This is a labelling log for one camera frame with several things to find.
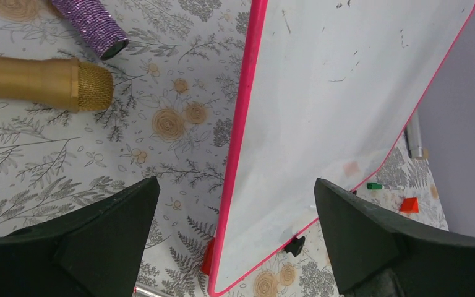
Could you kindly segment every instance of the gold microphone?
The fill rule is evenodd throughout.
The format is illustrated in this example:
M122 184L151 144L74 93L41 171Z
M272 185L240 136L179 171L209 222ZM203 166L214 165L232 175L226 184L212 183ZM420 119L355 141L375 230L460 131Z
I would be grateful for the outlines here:
M110 71L89 62L0 57L0 98L42 103L76 113L107 109L113 92Z

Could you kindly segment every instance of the pink whiteboard frame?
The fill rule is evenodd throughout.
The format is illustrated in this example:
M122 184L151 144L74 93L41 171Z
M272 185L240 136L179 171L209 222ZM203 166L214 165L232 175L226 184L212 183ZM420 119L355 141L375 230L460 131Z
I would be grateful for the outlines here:
M237 283L241 282L245 277L251 274L258 267L260 267L264 262L269 260L269 258L271 258L280 250L282 250L283 247L290 242L290 241L286 242L284 245L280 246L278 249L273 251L268 257L266 257L264 260L259 262L255 267L250 269L240 279L236 280L234 283L232 283L232 285L230 285L225 290L221 292L215 291L217 276L218 276L219 267L220 267L221 253L223 252L223 241L225 238L228 215L230 212L232 193L234 192L234 183L236 180L236 173L238 170L239 155L241 152L241 145L243 141L245 123L247 121L247 112L249 109L250 94L252 92L252 85L254 82L255 67L257 64L259 48L261 44L263 24L265 22L265 15L267 13L267 4L268 4L268 0L253 0L252 6L250 8L250 18L249 18L249 26L247 30L247 39L246 39L245 51L243 55L243 64L241 67L241 76L239 78L239 88L237 91L236 110L234 112L234 122L232 126L231 142L230 142L230 146L228 150L228 161L227 161L226 171L225 171L225 183L223 185L223 193L221 195L220 216L218 218L218 226L217 226L215 242L214 242L214 252L212 255L212 266L210 269L210 276L208 279L208 294L211 297L219 297L225 294L228 290L230 290ZM449 47L449 50L447 51L447 54L445 55L442 62L438 66L436 73L431 78L429 84L427 85L427 88L424 90L423 95L418 99L418 103L414 110L416 110L417 106L419 105L423 97L425 96L425 93L429 89L432 81L434 80L434 77L436 77L436 75L438 74L438 71L440 70L445 60L447 59L449 52L452 50L454 44L460 37L461 32L463 31L465 26L467 26L467 23L469 22L469 19L473 15L474 10L475 10L475 2L474 2L471 13L469 14L468 18L465 20L465 23L460 29L458 35L456 36L453 43ZM396 140L394 144L392 145L392 147L396 145L396 142L400 138L400 135L401 133L396 137ZM389 150L389 152L387 153L385 160L390 155L391 150ZM363 180L356 187L354 187L353 190L359 188L359 186L364 184L371 176L376 174L376 172L381 168L383 163L385 163L385 160L382 162L382 164L378 167L377 170L375 170L365 180ZM312 226L317 220L318 218L313 220L312 223L310 223L305 228L303 228L300 232L298 232L296 236L299 236L303 232L305 232L306 229Z

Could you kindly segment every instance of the microphone mesh grille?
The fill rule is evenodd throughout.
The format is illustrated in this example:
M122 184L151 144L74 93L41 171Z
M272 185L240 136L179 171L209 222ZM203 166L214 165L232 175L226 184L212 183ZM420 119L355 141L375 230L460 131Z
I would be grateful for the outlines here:
M110 71L89 62L79 63L79 111L105 110L112 104L114 82Z

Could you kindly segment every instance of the gold microphone handle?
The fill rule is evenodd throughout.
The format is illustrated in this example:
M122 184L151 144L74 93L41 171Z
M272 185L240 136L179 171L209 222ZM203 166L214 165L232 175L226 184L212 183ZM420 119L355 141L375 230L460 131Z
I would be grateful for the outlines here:
M0 98L42 103L78 112L78 59L0 57Z

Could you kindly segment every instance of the green marker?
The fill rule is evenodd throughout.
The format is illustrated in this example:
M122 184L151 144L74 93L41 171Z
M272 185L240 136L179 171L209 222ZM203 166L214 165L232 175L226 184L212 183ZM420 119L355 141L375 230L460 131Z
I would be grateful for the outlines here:
M379 184L379 183L367 183L367 189L369 190L381 190L381 189L388 189L388 190L405 190L404 186L389 186L387 184Z

